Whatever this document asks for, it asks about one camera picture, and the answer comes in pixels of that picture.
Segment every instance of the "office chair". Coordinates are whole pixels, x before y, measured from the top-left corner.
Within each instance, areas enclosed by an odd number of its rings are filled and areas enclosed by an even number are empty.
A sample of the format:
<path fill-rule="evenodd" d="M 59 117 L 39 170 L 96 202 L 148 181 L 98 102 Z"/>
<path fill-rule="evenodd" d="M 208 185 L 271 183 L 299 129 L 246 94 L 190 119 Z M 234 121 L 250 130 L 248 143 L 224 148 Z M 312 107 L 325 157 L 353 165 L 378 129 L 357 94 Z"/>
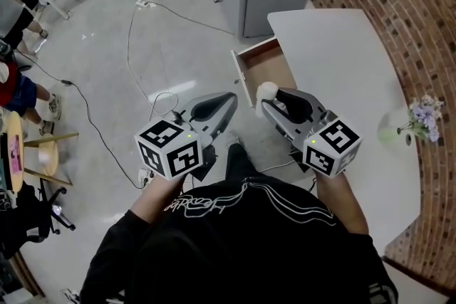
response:
<path fill-rule="evenodd" d="M 24 182 L 16 199 L 17 208 L 0 211 L 0 251 L 6 259 L 14 256 L 26 242 L 40 243 L 51 231 L 60 234 L 59 229 L 54 229 L 52 218 L 71 231 L 76 229 L 74 224 L 62 219 L 62 214 L 57 214 L 61 208 L 53 204 L 58 195 L 66 194 L 66 189 L 58 189 L 47 200 L 43 179 L 40 179 L 38 190 L 41 201 L 36 198 L 35 189 Z"/>

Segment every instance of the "open drawer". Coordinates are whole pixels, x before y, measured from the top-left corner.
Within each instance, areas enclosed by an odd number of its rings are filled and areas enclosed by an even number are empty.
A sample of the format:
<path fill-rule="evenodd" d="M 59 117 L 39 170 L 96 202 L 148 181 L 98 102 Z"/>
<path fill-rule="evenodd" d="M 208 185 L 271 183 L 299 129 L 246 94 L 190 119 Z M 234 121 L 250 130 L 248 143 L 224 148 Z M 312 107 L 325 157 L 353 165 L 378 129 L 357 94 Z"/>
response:
<path fill-rule="evenodd" d="M 251 107 L 257 103 L 257 88 L 265 81 L 296 89 L 296 81 L 277 38 L 267 39 L 240 53 L 231 51 L 231 54 Z"/>

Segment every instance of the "red brick wall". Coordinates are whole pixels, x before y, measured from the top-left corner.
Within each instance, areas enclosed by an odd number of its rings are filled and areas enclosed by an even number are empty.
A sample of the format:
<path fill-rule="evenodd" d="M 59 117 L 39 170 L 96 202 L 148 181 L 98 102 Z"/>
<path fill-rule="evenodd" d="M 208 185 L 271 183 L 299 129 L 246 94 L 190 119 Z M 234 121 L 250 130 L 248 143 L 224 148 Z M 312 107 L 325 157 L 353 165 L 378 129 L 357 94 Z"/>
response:
<path fill-rule="evenodd" d="M 364 9 L 395 66 L 405 97 L 410 100 L 429 93 L 446 102 L 439 123 L 442 137 L 435 144 L 418 144 L 421 215 L 388 246 L 386 256 L 420 277 L 454 290 L 456 0 L 312 1 L 316 8 Z"/>

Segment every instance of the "black cable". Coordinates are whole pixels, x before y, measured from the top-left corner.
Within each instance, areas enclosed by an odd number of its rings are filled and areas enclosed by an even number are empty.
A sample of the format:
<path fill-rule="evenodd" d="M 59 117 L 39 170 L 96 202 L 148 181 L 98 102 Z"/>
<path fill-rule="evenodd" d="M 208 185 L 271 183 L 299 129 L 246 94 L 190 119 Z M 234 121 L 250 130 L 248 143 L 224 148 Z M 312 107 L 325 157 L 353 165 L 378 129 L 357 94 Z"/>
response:
<path fill-rule="evenodd" d="M 33 62 L 35 65 L 37 65 L 41 71 L 43 71 L 47 76 L 49 76 L 50 78 L 54 79 L 54 80 L 57 80 L 59 81 L 60 83 L 62 84 L 65 84 L 65 85 L 72 85 L 76 88 L 76 90 L 79 92 L 79 94 L 81 95 L 81 97 L 84 99 L 85 101 L 85 107 L 87 109 L 87 118 L 88 118 L 88 121 L 89 123 L 97 130 L 98 134 L 100 135 L 100 138 L 101 138 L 101 142 L 103 142 L 103 144 L 105 145 L 106 149 L 109 151 L 109 153 L 111 153 L 111 156 L 113 156 L 113 159 L 115 160 L 115 162 L 117 163 L 117 165 L 119 166 L 119 168 L 122 170 L 123 174 L 125 175 L 125 177 L 127 177 L 128 180 L 130 180 L 131 184 L 136 188 L 136 189 L 144 189 L 145 186 L 143 187 L 139 187 L 137 186 L 133 180 L 127 175 L 127 173 L 125 172 L 125 170 L 123 169 L 122 165 L 120 165 L 117 157 L 113 154 L 113 151 L 111 151 L 111 149 L 108 147 L 108 145 L 106 144 L 103 136 L 101 135 L 101 132 L 100 130 L 98 129 L 98 127 L 92 122 L 92 118 L 90 117 L 90 108 L 88 106 L 88 101 L 86 99 L 86 97 L 82 94 L 81 92 L 81 89 L 79 89 L 79 87 L 73 83 L 72 81 L 69 81 L 69 80 L 64 80 L 64 79 L 57 79 L 55 77 L 53 77 L 50 73 L 48 73 L 46 70 L 44 70 L 38 63 L 36 63 L 35 61 L 33 61 L 31 58 L 29 58 L 28 56 L 24 55 L 22 52 L 18 51 L 23 57 L 29 59 L 31 62 Z"/>
<path fill-rule="evenodd" d="M 313 184 L 312 184 L 311 188 L 309 190 L 307 190 L 309 193 L 314 189 L 315 184 L 316 184 L 316 177 L 313 178 Z"/>

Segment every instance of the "shoe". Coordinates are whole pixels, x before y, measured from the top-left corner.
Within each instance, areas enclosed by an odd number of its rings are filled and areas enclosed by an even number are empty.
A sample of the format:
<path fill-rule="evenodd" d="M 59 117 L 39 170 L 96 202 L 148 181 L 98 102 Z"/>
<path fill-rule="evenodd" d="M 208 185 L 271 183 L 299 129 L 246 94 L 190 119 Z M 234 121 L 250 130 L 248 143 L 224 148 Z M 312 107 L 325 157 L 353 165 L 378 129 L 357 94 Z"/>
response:
<path fill-rule="evenodd" d="M 59 120 L 62 115 L 62 97 L 57 94 L 54 95 L 54 100 L 49 103 L 49 110 L 52 113 L 52 120 Z"/>
<path fill-rule="evenodd" d="M 54 125 L 56 125 L 54 122 L 49 122 L 48 120 L 45 120 L 44 127 L 40 128 L 40 135 L 44 136 L 46 133 L 52 135 L 52 132 L 54 131 Z"/>
<path fill-rule="evenodd" d="M 241 145 L 244 147 L 244 143 L 242 142 L 242 138 L 234 131 L 230 131 L 227 133 L 227 148 L 229 148 L 232 145 Z"/>

